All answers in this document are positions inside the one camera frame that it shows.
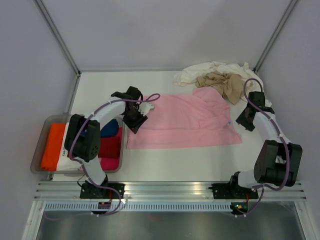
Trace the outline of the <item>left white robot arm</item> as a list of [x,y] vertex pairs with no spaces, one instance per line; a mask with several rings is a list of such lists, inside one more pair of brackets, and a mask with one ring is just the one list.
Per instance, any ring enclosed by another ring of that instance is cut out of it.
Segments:
[[126,92],[114,92],[106,103],[90,114],[70,117],[64,148],[68,158],[80,164],[87,181],[92,184],[92,193],[98,198],[109,193],[109,185],[105,183],[107,175],[98,157],[102,128],[121,116],[123,123],[136,134],[148,119],[147,114],[153,108],[151,101],[150,97],[144,99],[138,88],[130,86]]

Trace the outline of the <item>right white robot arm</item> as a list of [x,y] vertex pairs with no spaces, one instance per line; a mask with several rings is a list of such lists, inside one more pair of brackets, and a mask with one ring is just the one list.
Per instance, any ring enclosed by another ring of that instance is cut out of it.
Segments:
[[241,197],[247,188],[266,186],[274,191],[292,187],[297,180],[303,149],[286,138],[276,122],[275,112],[265,105],[265,94],[253,91],[249,102],[236,119],[247,131],[257,130],[263,141],[252,170],[237,173],[237,180],[229,183],[228,192]]

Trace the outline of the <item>pink t shirt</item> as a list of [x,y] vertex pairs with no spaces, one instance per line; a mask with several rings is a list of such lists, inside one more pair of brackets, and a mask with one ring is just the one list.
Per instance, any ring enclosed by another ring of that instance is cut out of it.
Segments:
[[129,132],[130,150],[200,148],[241,144],[230,106],[210,87],[191,94],[164,94],[137,133]]

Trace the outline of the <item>beige tan t shirt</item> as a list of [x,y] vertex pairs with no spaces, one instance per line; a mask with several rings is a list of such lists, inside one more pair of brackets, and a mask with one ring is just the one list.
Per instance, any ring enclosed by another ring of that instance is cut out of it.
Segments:
[[195,86],[197,88],[211,87],[233,105],[236,105],[244,96],[244,81],[240,75],[234,73],[209,72],[198,76]]

